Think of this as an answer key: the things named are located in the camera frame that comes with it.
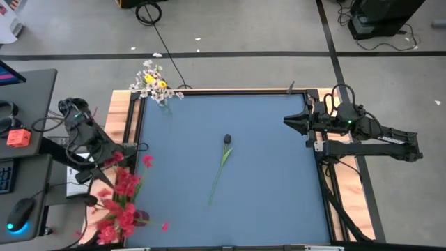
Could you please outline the black power adapter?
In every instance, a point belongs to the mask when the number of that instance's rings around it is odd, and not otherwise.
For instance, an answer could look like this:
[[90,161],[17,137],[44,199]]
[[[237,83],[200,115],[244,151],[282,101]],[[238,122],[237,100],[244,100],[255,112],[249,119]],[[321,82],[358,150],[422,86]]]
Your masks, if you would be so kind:
[[48,136],[47,138],[60,146],[67,146],[70,142],[70,138],[66,136]]

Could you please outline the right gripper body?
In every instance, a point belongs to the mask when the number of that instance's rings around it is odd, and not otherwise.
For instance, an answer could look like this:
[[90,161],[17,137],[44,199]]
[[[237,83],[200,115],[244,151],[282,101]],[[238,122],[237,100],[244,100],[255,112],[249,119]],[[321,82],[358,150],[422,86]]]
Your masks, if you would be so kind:
[[313,146],[316,141],[316,132],[328,132],[331,130],[334,119],[328,114],[327,105],[324,102],[307,103],[309,118],[307,122],[308,140],[306,146]]

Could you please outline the dark artificial tulip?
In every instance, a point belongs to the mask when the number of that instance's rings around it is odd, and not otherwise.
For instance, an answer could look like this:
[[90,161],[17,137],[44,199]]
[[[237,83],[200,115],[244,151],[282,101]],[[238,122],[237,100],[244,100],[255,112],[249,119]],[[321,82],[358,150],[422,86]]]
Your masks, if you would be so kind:
[[211,194],[210,194],[210,197],[209,197],[209,200],[208,200],[208,205],[209,206],[212,206],[212,202],[213,202],[213,198],[214,198],[214,195],[215,195],[217,183],[219,181],[219,178],[221,176],[221,173],[222,173],[223,167],[224,167],[224,165],[225,165],[225,163],[227,161],[227,158],[230,156],[230,154],[231,154],[231,152],[233,150],[232,148],[229,147],[229,145],[231,143],[231,140],[232,140],[232,136],[230,134],[226,134],[224,136],[223,156],[222,156],[222,159],[220,161],[220,167],[219,167],[219,169],[217,171],[217,174],[215,176],[215,179],[213,181]]

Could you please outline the white blossom flower spray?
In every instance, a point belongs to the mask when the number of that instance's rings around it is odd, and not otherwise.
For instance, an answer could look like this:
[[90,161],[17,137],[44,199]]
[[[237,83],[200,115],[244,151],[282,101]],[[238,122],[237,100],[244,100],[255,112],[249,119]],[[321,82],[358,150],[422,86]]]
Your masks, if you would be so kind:
[[[177,97],[182,100],[184,98],[182,92],[169,89],[167,80],[161,74],[162,66],[154,64],[152,60],[146,60],[143,62],[143,67],[144,69],[136,74],[134,83],[129,85],[131,93],[138,93],[140,98],[151,98],[157,104],[164,99],[170,100]],[[144,79],[147,74],[152,75],[156,79],[156,83],[147,84]],[[161,80],[167,83],[167,88],[162,89],[158,86],[158,82]]]

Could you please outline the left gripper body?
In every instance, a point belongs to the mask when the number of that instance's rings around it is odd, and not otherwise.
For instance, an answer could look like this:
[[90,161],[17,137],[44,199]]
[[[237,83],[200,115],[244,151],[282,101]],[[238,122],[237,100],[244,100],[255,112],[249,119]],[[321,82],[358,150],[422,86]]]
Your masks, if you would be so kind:
[[83,122],[75,127],[74,143],[84,146],[89,153],[86,159],[101,170],[121,160],[121,146],[94,122]]

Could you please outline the black headphones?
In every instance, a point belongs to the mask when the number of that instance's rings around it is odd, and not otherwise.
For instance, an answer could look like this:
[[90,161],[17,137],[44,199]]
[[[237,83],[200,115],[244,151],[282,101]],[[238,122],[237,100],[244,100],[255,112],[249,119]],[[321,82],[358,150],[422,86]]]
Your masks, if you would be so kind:
[[20,126],[20,121],[15,118],[19,111],[17,105],[11,101],[0,100],[0,108],[2,107],[9,107],[10,112],[8,116],[0,118],[0,134]]

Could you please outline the black keyboard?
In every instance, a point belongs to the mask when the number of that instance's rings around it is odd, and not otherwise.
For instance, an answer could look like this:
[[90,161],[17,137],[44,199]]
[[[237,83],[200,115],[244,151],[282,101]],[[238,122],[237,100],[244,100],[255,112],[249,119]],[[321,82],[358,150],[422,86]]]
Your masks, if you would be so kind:
[[13,191],[15,173],[14,160],[0,161],[0,195],[8,194]]

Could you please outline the dark grey desk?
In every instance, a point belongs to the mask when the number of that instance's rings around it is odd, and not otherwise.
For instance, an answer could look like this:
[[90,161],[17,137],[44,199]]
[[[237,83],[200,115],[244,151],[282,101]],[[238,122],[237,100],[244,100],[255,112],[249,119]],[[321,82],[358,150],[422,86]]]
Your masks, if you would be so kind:
[[[54,90],[57,71],[33,70],[23,72],[25,83],[0,86],[0,100],[7,100],[18,106],[18,119],[26,128],[39,118],[47,115]],[[0,195],[0,245],[28,241],[38,235],[45,207],[46,187],[52,168],[49,154],[41,154],[43,134],[33,132],[27,147],[12,148],[0,139],[0,160],[16,160],[16,179],[13,191]],[[34,200],[33,210],[20,231],[7,230],[7,219],[16,203],[24,198]]]

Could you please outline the red artificial flower spray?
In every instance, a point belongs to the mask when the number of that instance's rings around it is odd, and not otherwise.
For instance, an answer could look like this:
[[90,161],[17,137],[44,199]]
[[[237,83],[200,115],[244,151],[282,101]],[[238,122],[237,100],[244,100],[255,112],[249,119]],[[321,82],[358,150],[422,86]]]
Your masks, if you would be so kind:
[[[116,182],[113,188],[99,191],[100,205],[97,211],[106,211],[106,216],[93,223],[99,245],[114,243],[134,234],[135,201],[144,184],[144,175],[131,174],[125,167],[116,166]],[[169,223],[156,223],[150,219],[147,225],[159,226],[162,231],[169,229]]]

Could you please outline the white paper sheet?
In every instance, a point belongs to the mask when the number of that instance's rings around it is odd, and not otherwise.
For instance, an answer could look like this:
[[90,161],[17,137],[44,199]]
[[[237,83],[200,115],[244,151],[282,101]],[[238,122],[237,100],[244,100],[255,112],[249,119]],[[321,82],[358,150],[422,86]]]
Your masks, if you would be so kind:
[[75,197],[78,195],[86,195],[89,193],[91,183],[93,179],[87,181],[83,184],[79,184],[75,178],[75,175],[78,174],[79,171],[74,168],[67,166],[66,168],[66,198]]

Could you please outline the computer monitor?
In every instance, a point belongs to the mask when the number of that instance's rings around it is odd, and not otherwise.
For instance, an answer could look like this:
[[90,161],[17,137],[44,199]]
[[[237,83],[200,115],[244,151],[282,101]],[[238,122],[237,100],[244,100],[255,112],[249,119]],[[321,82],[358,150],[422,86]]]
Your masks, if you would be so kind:
[[0,60],[0,86],[25,83],[26,78]]

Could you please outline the black computer mouse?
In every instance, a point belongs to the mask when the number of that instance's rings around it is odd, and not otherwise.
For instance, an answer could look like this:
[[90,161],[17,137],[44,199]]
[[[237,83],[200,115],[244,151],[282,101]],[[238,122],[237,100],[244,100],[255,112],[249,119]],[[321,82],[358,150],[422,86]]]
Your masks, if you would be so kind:
[[33,207],[34,200],[32,198],[19,200],[8,215],[6,229],[10,232],[22,230],[32,213]]

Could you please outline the black floor equipment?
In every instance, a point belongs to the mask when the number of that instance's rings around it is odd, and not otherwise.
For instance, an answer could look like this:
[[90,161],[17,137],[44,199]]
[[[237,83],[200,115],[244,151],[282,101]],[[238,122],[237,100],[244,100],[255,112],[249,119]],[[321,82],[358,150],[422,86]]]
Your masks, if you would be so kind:
[[167,0],[114,0],[119,8],[123,8],[123,9],[130,9],[130,8],[134,8],[137,5],[139,5],[140,3],[143,2],[153,2],[153,3],[157,3],[157,2],[161,2],[161,1],[167,1]]

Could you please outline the black desk support bar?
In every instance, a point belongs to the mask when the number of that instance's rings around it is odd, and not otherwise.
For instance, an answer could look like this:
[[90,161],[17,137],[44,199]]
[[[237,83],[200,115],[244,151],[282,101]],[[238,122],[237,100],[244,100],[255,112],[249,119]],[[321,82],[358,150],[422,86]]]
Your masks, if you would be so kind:
[[86,179],[93,175],[91,170],[95,169],[95,165],[92,162],[67,150],[48,138],[42,138],[39,153],[50,154],[53,160],[77,170],[80,179]]

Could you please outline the clear glass vase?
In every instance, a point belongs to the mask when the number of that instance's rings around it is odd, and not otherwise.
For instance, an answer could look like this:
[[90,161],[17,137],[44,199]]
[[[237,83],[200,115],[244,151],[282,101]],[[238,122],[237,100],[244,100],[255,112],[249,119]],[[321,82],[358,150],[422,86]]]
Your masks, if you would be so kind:
[[163,114],[165,114],[167,116],[172,116],[173,115],[172,110],[171,110],[171,106],[170,106],[170,102],[169,102],[168,99],[164,99],[164,100],[160,101],[158,103],[158,106],[160,108],[160,111]]

